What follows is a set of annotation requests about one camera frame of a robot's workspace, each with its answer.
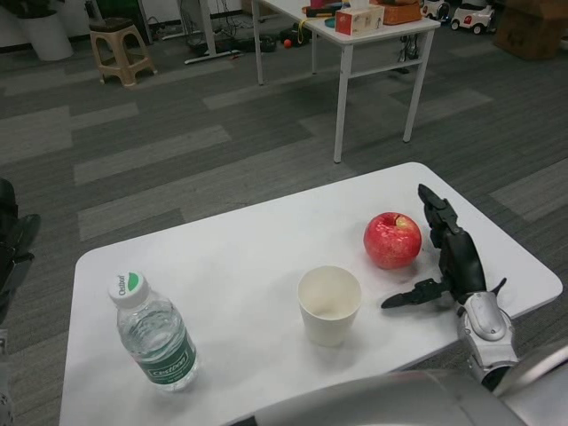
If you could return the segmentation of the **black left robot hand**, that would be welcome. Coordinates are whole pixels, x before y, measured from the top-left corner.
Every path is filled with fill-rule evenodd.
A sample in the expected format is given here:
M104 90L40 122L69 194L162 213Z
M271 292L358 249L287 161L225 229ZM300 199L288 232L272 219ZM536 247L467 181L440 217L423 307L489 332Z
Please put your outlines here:
M19 216L14 188L1 179L1 270L19 261L33 259L32 246L39 234L42 219L38 214Z

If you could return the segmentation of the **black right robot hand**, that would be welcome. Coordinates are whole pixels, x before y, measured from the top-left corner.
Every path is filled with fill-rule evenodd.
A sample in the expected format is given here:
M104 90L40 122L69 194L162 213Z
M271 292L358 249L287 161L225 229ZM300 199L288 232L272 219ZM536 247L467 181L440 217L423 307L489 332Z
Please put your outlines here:
M425 304L445 292L453 300L464 303L469 295L486 291L485 273L475 243L458 225L458 215L449 200L440 198L424 184L418 185L418 195L430 226L431 242L440 250L441 278L422 280L413 290L389 297L383 301L383 309Z

